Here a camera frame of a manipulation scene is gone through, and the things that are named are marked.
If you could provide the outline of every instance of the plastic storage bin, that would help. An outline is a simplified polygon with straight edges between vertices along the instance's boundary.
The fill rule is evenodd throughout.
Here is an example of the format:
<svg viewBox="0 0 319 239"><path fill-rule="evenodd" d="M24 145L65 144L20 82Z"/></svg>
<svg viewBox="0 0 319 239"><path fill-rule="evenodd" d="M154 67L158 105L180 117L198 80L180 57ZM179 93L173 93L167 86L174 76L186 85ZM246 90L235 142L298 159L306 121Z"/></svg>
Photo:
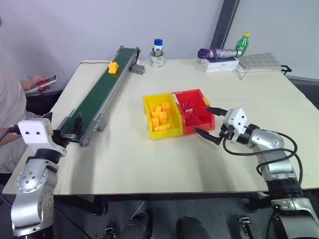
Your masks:
<svg viewBox="0 0 319 239"><path fill-rule="evenodd" d="M200 89L173 92L172 95L182 117L184 134L195 133L194 127L203 130L215 129L215 117L205 110L209 107L209 102Z"/></svg>
<svg viewBox="0 0 319 239"><path fill-rule="evenodd" d="M148 117L150 139L160 139L183 135L182 117L171 93L154 96L144 96L143 101L145 114ZM168 113L167 117L167 123L170 124L170 129L154 132L152 128L150 107L155 108L156 106L161 105L161 103L163 102L169 102L170 104L170 112Z"/></svg>

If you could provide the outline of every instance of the white box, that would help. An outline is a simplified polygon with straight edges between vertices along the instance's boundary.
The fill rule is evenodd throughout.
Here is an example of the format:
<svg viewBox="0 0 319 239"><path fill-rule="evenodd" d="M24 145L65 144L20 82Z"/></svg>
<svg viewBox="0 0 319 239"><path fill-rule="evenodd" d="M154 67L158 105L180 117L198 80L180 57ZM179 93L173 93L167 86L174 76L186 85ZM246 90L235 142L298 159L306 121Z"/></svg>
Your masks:
<svg viewBox="0 0 319 239"><path fill-rule="evenodd" d="M202 59L201 65L204 72L220 72L220 71L232 71L238 66L239 61L235 57L231 57L231 60L227 59Z"/></svg>

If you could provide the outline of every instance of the gray shirt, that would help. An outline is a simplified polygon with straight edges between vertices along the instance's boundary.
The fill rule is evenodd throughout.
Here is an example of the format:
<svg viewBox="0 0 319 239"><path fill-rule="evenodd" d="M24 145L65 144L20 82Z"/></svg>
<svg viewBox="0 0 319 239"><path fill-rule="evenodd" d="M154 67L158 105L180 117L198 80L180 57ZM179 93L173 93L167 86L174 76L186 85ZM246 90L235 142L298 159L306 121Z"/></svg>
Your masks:
<svg viewBox="0 0 319 239"><path fill-rule="evenodd" d="M0 128L8 128L27 114L26 98L18 76L0 59ZM0 145L0 173L12 173L27 146L22 138Z"/></svg>

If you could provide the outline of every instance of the table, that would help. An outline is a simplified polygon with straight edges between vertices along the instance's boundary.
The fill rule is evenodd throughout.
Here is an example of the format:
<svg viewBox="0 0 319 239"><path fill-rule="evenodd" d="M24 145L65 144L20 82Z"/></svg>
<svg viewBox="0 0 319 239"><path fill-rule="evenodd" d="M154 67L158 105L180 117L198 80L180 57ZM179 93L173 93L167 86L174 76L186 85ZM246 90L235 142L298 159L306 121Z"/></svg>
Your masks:
<svg viewBox="0 0 319 239"><path fill-rule="evenodd" d="M148 62L143 75L129 73L108 108L108 125L88 148L76 143L60 159L55 195L149 193L225 193L266 191L256 172L255 156L227 154L222 146L196 134L149 140L142 96L201 89L212 107L242 107L247 124L280 131L298 144L305 189L319 187L319 112L280 72L250 73L241 81L236 72L204 73L198 60L168 60L162 68ZM107 64L81 64L52 109L52 127L75 109ZM218 135L222 117L216 117ZM228 144L249 152L239 144ZM285 141L286 147L292 145ZM27 149L3 192L15 194L15 179ZM298 174L295 159L292 164Z"/></svg>

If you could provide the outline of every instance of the yellow bin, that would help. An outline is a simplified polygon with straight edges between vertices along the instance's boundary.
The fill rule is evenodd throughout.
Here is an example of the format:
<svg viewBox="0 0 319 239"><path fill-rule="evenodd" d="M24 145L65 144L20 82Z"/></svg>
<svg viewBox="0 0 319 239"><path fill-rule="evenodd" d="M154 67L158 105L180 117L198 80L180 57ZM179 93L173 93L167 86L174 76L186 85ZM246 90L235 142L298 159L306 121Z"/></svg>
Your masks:
<svg viewBox="0 0 319 239"><path fill-rule="evenodd" d="M148 117L150 139L160 139L183 135L181 114L177 108L177 105L171 93L154 96L144 96L143 101L145 114ZM167 123L170 124L171 128L163 131L154 132L152 128L150 107L155 108L156 106L160 106L163 102L169 102L170 104L170 112L168 113Z"/></svg>

